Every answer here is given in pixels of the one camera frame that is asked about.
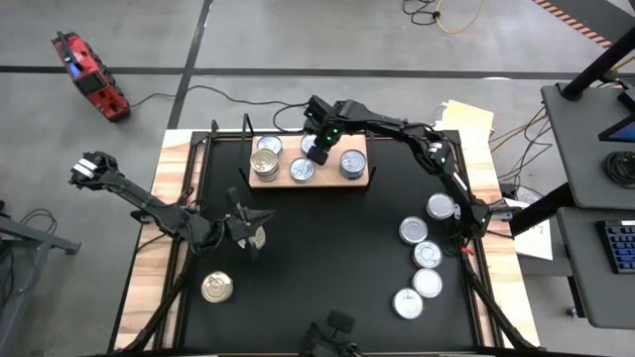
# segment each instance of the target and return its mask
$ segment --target white paper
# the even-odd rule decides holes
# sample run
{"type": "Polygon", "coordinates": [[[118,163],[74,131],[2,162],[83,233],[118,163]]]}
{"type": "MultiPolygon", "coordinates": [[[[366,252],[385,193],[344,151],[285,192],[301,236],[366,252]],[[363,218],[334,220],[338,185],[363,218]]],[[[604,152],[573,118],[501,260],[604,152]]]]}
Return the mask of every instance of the white paper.
{"type": "MultiPolygon", "coordinates": [[[[514,199],[505,198],[511,207],[526,208],[529,204],[514,199]]],[[[549,219],[543,221],[520,235],[514,237],[516,253],[546,260],[554,260],[552,252],[552,232],[549,219]]]]}

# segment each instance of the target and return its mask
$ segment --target blue keyboard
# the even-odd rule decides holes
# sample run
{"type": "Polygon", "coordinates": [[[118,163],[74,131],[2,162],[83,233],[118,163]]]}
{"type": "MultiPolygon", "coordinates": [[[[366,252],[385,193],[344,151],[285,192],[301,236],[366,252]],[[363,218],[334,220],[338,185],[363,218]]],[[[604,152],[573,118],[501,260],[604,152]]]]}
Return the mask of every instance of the blue keyboard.
{"type": "Polygon", "coordinates": [[[596,226],[613,273],[635,273],[635,221],[599,221],[596,226]]]}

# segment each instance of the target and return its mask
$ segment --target tin can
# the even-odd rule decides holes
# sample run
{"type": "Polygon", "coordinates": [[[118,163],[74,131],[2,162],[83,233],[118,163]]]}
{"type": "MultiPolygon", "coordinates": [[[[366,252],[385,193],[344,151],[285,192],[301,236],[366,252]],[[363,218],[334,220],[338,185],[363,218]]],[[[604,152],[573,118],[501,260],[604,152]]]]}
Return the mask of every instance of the tin can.
{"type": "Polygon", "coordinates": [[[439,246],[431,241],[417,244],[413,252],[413,260],[419,268],[436,268],[443,257],[439,246]]]}
{"type": "Polygon", "coordinates": [[[314,163],[309,159],[298,158],[291,162],[289,165],[289,174],[291,175],[291,179],[293,179],[297,183],[307,183],[309,182],[316,173],[316,168],[314,167],[314,163]]]}
{"type": "Polygon", "coordinates": [[[454,214],[454,201],[445,193],[435,193],[428,199],[426,211],[436,220],[444,220],[454,214]]]}
{"type": "Polygon", "coordinates": [[[418,244],[428,237],[428,225],[419,217],[406,217],[399,225],[399,236],[407,244],[418,244]]]}
{"type": "Polygon", "coordinates": [[[200,286],[200,292],[209,302],[223,302],[231,297],[234,285],[231,279],[223,272],[213,272],[206,276],[200,286]]]}
{"type": "Polygon", "coordinates": [[[259,180],[269,182],[278,178],[280,165],[278,164],[276,153],[271,149],[262,148],[256,150],[251,156],[249,164],[259,180]]]}
{"type": "Polygon", "coordinates": [[[302,137],[302,140],[300,141],[300,149],[302,149],[302,152],[303,154],[305,154],[305,156],[309,153],[309,150],[314,145],[315,140],[315,135],[305,135],[304,137],[302,137]]]}
{"type": "MultiPolygon", "coordinates": [[[[262,226],[256,229],[256,232],[253,236],[249,237],[249,242],[256,246],[256,249],[260,250],[267,242],[267,235],[265,234],[265,228],[262,226]]],[[[238,246],[242,249],[245,249],[246,242],[244,239],[238,241],[238,246]]]]}
{"type": "Polygon", "coordinates": [[[424,300],[410,288],[401,289],[393,297],[393,308],[403,318],[414,319],[423,312],[424,300]]]}
{"type": "Polygon", "coordinates": [[[282,156],[282,140],[277,136],[264,136],[258,140],[258,149],[267,148],[271,149],[276,156],[280,158],[282,156]]]}
{"type": "Polygon", "coordinates": [[[359,150],[346,150],[339,158],[339,173],[345,179],[359,179],[364,175],[366,156],[359,150]]]}
{"type": "Polygon", "coordinates": [[[444,283],[439,273],[423,268],[413,277],[413,288],[424,298],[435,298],[441,293],[444,283]]]}

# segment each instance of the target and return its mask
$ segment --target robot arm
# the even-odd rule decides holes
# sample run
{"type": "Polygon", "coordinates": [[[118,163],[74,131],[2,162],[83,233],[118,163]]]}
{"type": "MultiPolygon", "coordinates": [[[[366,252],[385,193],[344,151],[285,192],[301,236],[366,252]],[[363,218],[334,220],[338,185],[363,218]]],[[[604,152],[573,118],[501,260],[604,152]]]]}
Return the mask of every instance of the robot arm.
{"type": "Polygon", "coordinates": [[[406,143],[419,165],[430,175],[438,177],[460,209],[462,235],[480,238],[489,223],[487,204],[476,199],[466,184],[466,178],[456,164],[451,141],[427,124],[409,123],[386,117],[368,110],[353,100],[337,101],[328,105],[317,96],[309,100],[305,111],[304,130],[315,134],[315,145],[309,159],[323,165],[328,151],[343,134],[371,131],[406,143]]]}
{"type": "Polygon", "coordinates": [[[247,241],[252,256],[257,249],[249,241],[256,229],[273,217],[273,211],[257,211],[243,207],[235,188],[228,192],[229,212],[219,220],[208,221],[197,212],[181,207],[178,202],[164,203],[119,172],[117,160],[101,152],[84,153],[72,167],[69,183],[78,188],[106,189],[151,216],[159,229],[174,239],[187,239],[193,253],[219,243],[223,237],[233,242],[247,241]]]}

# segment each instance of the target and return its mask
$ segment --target black floor stripe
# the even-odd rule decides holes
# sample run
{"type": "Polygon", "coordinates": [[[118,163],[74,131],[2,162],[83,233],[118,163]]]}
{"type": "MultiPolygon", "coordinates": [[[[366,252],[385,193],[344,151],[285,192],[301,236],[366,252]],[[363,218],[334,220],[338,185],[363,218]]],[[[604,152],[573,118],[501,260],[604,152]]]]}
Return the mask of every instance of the black floor stripe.
{"type": "Polygon", "coordinates": [[[606,0],[548,1],[612,43],[635,26],[635,18],[606,0]]]}
{"type": "Polygon", "coordinates": [[[195,68],[194,75],[254,76],[254,77],[379,77],[379,78],[442,78],[568,80],[577,72],[486,71],[486,70],[401,70],[401,69],[312,69],[312,68],[195,68]]]}
{"type": "Polygon", "coordinates": [[[186,67],[181,77],[181,83],[179,83],[179,89],[177,89],[177,99],[172,106],[170,112],[170,119],[168,120],[168,129],[177,129],[179,127],[179,121],[181,120],[181,113],[183,112],[183,105],[186,102],[186,93],[188,92],[188,86],[190,85],[191,75],[193,74],[194,65],[196,63],[196,57],[198,56],[198,50],[200,49],[200,42],[202,41],[202,35],[205,32],[205,22],[211,11],[212,0],[204,0],[202,8],[200,9],[200,15],[198,15],[198,22],[196,23],[196,29],[194,30],[194,36],[191,39],[190,53],[186,60],[186,67]]]}
{"type": "MultiPolygon", "coordinates": [[[[113,74],[181,74],[184,69],[181,67],[109,67],[113,74]]],[[[0,65],[0,73],[66,73],[63,66],[40,66],[40,65],[0,65]]]]}

